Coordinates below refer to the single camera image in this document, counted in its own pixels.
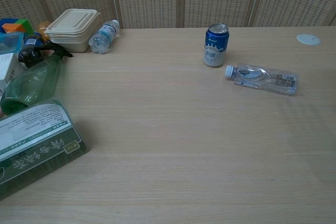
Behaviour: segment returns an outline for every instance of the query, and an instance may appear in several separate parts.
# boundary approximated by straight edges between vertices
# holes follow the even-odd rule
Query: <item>white label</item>
[[[27,39],[26,45],[35,45],[36,39]]]
[[[0,121],[0,160],[69,127],[57,104],[42,104]]]
[[[100,32],[103,32],[104,34],[106,34],[110,41],[112,41],[112,39],[114,39],[116,37],[117,31],[115,30],[114,27],[109,26],[109,25],[103,25],[100,29]]]
[[[204,63],[211,67],[221,66],[224,62],[225,51],[219,51],[217,48],[205,46]]]
[[[283,80],[288,80],[288,81],[296,81],[295,76],[289,76],[288,74],[283,74],[282,79]]]

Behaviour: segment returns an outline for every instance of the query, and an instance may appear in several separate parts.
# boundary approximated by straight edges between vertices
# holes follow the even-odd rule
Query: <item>white round object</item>
[[[231,78],[232,73],[233,73],[233,68],[234,68],[234,66],[231,66],[231,65],[226,66],[226,70],[225,70],[225,77],[226,78]]]
[[[299,34],[296,39],[303,44],[316,46],[320,43],[320,39],[312,34]]]

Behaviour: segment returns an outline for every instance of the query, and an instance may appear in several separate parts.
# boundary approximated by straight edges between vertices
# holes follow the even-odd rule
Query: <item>green product box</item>
[[[0,200],[87,151],[58,100],[1,120]]]
[[[31,35],[31,34],[34,33],[34,30],[33,30],[32,26],[31,26],[31,24],[29,23],[29,20],[27,20],[26,18],[21,18],[21,19],[19,19],[19,20],[18,20],[17,22],[15,22],[15,23],[17,23],[17,24],[22,24],[22,26],[25,28],[26,33],[27,33],[28,35]]]

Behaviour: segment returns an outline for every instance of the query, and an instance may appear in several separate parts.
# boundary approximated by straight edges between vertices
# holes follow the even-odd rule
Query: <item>lying water bottle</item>
[[[245,64],[227,66],[225,77],[237,85],[283,94],[294,94],[299,81],[295,73]]]
[[[117,20],[107,21],[89,40],[92,52],[104,54],[120,30]]]

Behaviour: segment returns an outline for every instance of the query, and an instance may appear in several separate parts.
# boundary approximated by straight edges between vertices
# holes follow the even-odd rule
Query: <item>bottle label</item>
[[[27,39],[25,45],[42,46],[44,43],[40,39]]]
[[[275,84],[285,87],[294,87],[296,78],[287,74],[278,74],[276,76]]]
[[[261,72],[258,71],[248,71],[248,70],[240,70],[238,72],[243,78],[246,79],[253,79],[253,78],[257,78],[261,75]]]
[[[26,45],[35,45],[35,43],[36,43],[36,39],[28,39],[26,41]]]
[[[98,32],[103,33],[104,35],[106,35],[110,41],[112,41],[113,38],[116,37],[117,35],[117,30],[109,25],[103,25]]]

